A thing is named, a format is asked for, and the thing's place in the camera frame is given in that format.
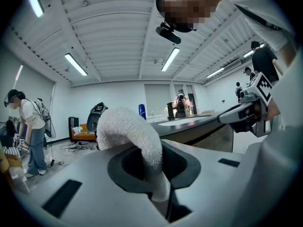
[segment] door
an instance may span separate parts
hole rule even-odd
[[[193,107],[191,107],[191,109],[193,110],[193,113],[197,114],[197,109],[196,109],[196,103],[195,103],[194,94],[189,93],[188,94],[188,99],[190,100],[190,104],[193,106]]]

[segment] floor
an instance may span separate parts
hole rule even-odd
[[[245,154],[246,149],[250,144],[261,142],[265,137],[257,138],[251,132],[235,133],[233,152]],[[31,178],[26,178],[25,176],[23,176],[22,178],[20,178],[18,187],[20,189],[22,188],[22,192],[30,194],[30,192],[33,191],[39,185],[39,183],[49,179],[54,174],[56,174],[64,167],[66,167],[68,164],[75,161],[77,158],[81,157],[82,155],[97,151],[96,143],[92,142],[91,145],[93,146],[93,149],[84,149],[73,153],[71,149],[67,148],[70,143],[71,142],[69,140],[66,140],[60,143],[53,144],[52,148],[48,146],[47,149],[44,149],[45,162],[48,165],[51,163],[53,158],[55,160],[55,163],[63,161],[64,164],[62,166],[58,164],[54,164],[51,168],[48,168],[47,173],[43,176],[37,175]],[[29,155],[27,155],[22,160],[24,173],[27,170],[28,161],[29,161]]]

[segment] headphones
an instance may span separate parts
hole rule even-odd
[[[9,99],[7,101],[5,101],[8,98],[8,96],[9,96],[9,93],[7,93],[7,95],[6,95],[5,99],[4,99],[4,106],[5,107],[7,107],[9,105]],[[21,97],[21,93],[19,91],[17,91],[17,94],[14,95],[12,98],[14,98],[16,96],[20,98]]]

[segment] gray countertop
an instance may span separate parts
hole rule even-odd
[[[172,125],[172,126],[163,126],[159,125],[161,123],[169,122],[169,121],[163,121],[163,122],[155,122],[151,123],[152,127],[157,131],[160,137],[179,133],[182,131],[190,130],[195,127],[199,127],[201,125],[207,125],[210,122],[217,121],[217,115],[192,115],[187,118],[195,118],[195,117],[201,117],[200,120],[180,124],[180,125]]]

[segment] shoe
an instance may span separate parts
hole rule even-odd
[[[40,175],[44,175],[46,173],[46,171],[47,171],[47,169],[46,170],[38,170]]]
[[[36,176],[36,175],[32,175],[32,174],[30,174],[30,173],[25,173],[24,176],[26,176],[27,178],[30,178],[30,177]]]

